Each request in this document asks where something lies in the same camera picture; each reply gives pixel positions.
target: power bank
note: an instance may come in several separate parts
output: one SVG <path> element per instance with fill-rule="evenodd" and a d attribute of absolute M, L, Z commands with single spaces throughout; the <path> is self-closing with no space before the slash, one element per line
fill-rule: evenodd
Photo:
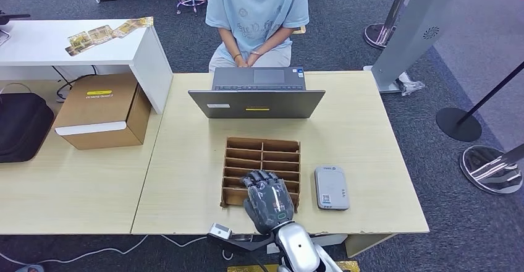
<path fill-rule="evenodd" d="M 318 166 L 315 169 L 315 184 L 318 208 L 349 209 L 347 185 L 342 168 L 333 165 Z"/>

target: laptop keyboard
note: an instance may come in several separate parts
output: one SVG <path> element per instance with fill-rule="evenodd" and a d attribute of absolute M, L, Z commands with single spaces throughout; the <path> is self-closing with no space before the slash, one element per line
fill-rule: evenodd
<path fill-rule="evenodd" d="M 241 91 L 274 91 L 274 90 L 302 90 L 301 85 L 218 85 L 214 88 L 216 91 L 223 90 L 241 90 Z"/>

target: cardboard box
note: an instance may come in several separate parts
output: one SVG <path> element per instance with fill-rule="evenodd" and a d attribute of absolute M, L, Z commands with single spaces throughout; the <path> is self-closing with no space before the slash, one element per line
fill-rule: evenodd
<path fill-rule="evenodd" d="M 292 140 L 228 137 L 220 206 L 242 205 L 248 194 L 241 180 L 257 169 L 274 172 L 284 180 L 297 212 L 300 196 L 300 142 Z"/>
<path fill-rule="evenodd" d="M 150 110 L 133 74 L 94 75 L 75 83 L 53 127 L 79 150 L 142 145 Z"/>

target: stanchion base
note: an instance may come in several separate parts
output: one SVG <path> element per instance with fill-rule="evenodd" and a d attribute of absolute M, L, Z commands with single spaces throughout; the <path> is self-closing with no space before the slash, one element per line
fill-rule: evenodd
<path fill-rule="evenodd" d="M 369 66 L 364 66 L 362 69 L 363 70 L 367 70 L 367 71 L 371 71 L 372 67 L 373 67 L 372 65 L 369 65 Z M 378 92 L 380 94 L 400 93 L 399 85 L 396 82 L 393 82 L 390 85 L 382 86 L 382 85 L 378 85 L 378 83 L 376 83 L 376 80 L 375 80 L 375 84 L 376 84 Z"/>
<path fill-rule="evenodd" d="M 389 38 L 386 40 L 384 44 L 377 43 L 378 35 L 380 34 L 380 31 L 382 30 L 382 27 L 384 26 L 383 23 L 374 23 L 372 25 L 367 26 L 364 29 L 364 40 L 371 45 L 374 48 L 378 49 L 384 49 L 387 46 L 387 42 L 391 39 L 391 36 L 393 36 L 393 33 L 395 32 L 395 29 L 397 27 L 393 26 L 391 29 L 391 34 L 389 35 Z"/>
<path fill-rule="evenodd" d="M 481 190 L 496 195 L 514 193 L 522 186 L 522 173 L 516 164 L 511 164 L 507 166 L 505 170 L 480 181 L 476 181 L 473 176 L 471 176 L 472 172 L 503 154 L 502 151 L 496 150 L 495 148 L 484 145 L 474 145 L 462 153 L 460 168 L 467 179 Z"/>
<path fill-rule="evenodd" d="M 437 125 L 453 139 L 464 142 L 475 141 L 482 134 L 482 127 L 475 117 L 470 116 L 462 124 L 457 125 L 459 119 L 466 114 L 466 111 L 459 108 L 442 108 L 436 116 Z"/>

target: robot finger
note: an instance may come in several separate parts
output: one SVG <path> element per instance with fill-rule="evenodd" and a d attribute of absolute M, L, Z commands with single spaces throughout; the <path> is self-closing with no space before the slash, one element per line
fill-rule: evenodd
<path fill-rule="evenodd" d="M 258 170 L 253 170 L 247 174 L 248 177 L 251 177 L 255 182 L 259 182 L 262 180 L 262 177 L 260 177 L 260 174 L 258 174 Z"/>
<path fill-rule="evenodd" d="M 241 179 L 242 183 L 245 184 L 247 188 L 252 187 L 255 185 L 251 177 L 245 176 Z"/>
<path fill-rule="evenodd" d="M 270 178 L 270 181 L 269 181 L 270 183 L 278 182 L 279 180 L 278 176 L 273 172 L 269 173 L 269 178 Z"/>
<path fill-rule="evenodd" d="M 269 175 L 268 175 L 268 173 L 267 173 L 266 171 L 264 171 L 264 170 L 260 170 L 260 171 L 258 171 L 258 172 L 260 173 L 260 176 L 261 176 L 264 180 L 266 180 L 266 181 L 269 180 L 270 177 L 269 177 Z"/>

